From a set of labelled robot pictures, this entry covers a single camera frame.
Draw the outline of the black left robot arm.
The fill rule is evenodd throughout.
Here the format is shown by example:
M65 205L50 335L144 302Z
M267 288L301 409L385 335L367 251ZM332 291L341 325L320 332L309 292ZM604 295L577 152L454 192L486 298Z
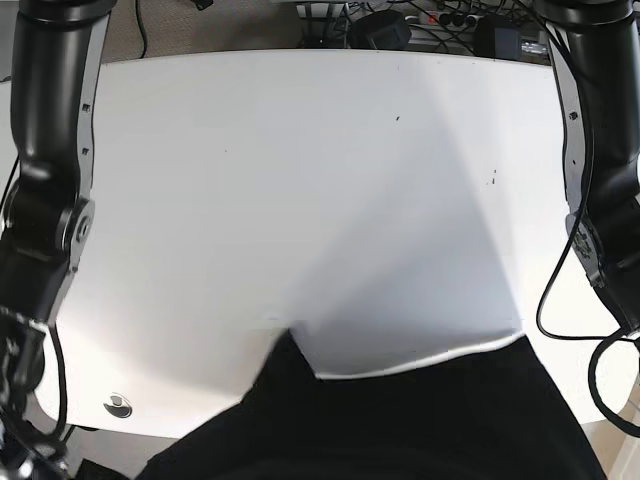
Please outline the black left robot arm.
M604 417L637 425L602 400L596 369L616 342L639 343L639 33L631 1L536 1L563 115L568 240L617 330L598 338L588 388Z

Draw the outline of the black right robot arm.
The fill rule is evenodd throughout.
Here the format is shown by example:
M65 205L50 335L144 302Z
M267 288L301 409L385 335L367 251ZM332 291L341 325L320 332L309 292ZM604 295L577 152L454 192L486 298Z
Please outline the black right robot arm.
M24 418L95 216L93 115L110 1L23 1L11 72L15 168L1 201L1 475L64 479L54 429Z

